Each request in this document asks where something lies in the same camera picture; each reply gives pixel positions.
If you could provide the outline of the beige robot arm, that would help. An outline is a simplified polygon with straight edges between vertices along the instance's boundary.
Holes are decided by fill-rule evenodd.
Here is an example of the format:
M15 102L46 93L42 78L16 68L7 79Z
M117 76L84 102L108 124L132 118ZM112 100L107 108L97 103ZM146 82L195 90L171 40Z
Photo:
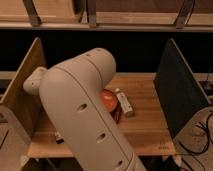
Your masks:
M49 69L38 67L23 83L40 97L84 171L146 171L101 101L115 72L113 55L94 48Z

